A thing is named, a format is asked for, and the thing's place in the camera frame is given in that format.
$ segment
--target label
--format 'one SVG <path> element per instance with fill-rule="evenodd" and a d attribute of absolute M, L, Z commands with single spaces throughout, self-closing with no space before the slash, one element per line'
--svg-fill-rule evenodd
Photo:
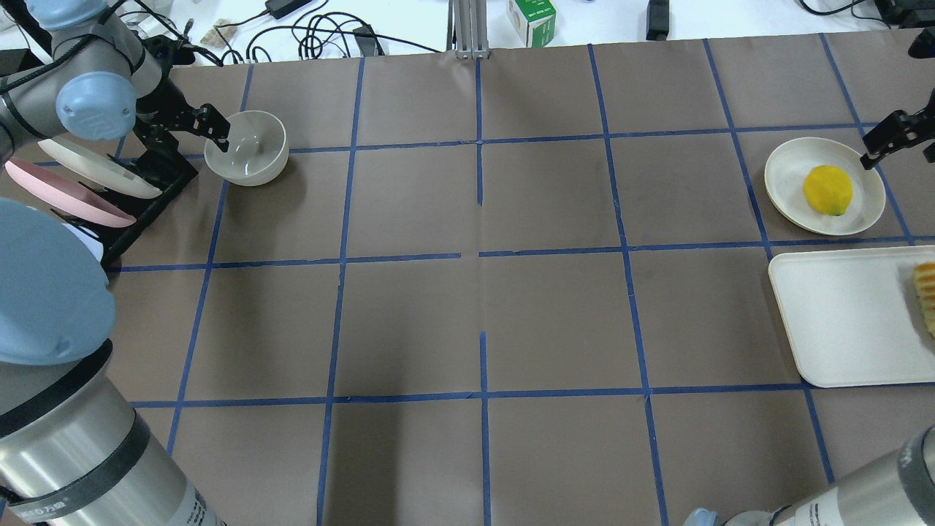
<path fill-rule="evenodd" d="M 205 504 L 201 493 L 195 490 L 192 481 L 185 487 L 185 495 L 181 498 L 179 509 L 169 520 L 166 526 L 227 526 L 218 519 L 214 510 Z"/>
<path fill-rule="evenodd" d="M 834 488 L 796 510 L 796 515 L 776 526 L 844 526 L 838 508 L 838 489 Z"/>

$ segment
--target yellow fruit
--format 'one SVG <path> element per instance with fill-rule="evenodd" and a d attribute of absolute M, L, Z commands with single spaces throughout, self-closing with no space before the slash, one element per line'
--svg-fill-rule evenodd
<path fill-rule="evenodd" d="M 809 205 L 825 215 L 843 215 L 854 197 L 851 178 L 844 170 L 831 165 L 812 168 L 802 191 Z"/>

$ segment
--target white plate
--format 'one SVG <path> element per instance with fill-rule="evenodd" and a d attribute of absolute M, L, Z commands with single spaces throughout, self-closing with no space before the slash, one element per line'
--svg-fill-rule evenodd
<path fill-rule="evenodd" d="M 935 381 L 913 269 L 935 246 L 782 254 L 770 262 L 798 371 L 819 387 Z"/>
<path fill-rule="evenodd" d="M 805 199 L 802 185 L 812 168 L 836 166 L 851 178 L 854 198 L 844 215 L 816 212 Z M 883 181 L 876 170 L 860 164 L 860 153 L 839 142 L 803 137 L 784 142 L 766 162 L 766 191 L 786 219 L 806 230 L 828 236 L 849 236 L 870 228 L 886 206 Z"/>
<path fill-rule="evenodd" d="M 65 168 L 125 196 L 152 199 L 163 193 L 128 169 L 70 140 L 41 140 L 39 148 Z"/>

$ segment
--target white tray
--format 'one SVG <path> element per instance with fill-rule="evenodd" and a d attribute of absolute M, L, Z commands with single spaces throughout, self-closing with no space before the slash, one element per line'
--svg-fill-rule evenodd
<path fill-rule="evenodd" d="M 935 382 L 913 269 L 935 246 L 782 254 L 770 262 L 792 354 L 819 387 Z"/>

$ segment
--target green box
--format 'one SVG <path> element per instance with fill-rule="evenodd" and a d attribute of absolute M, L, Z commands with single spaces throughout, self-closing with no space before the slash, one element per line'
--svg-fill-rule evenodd
<path fill-rule="evenodd" d="M 558 13 L 549 0 L 510 0 L 508 15 L 528 48 L 543 48 L 555 37 Z"/>

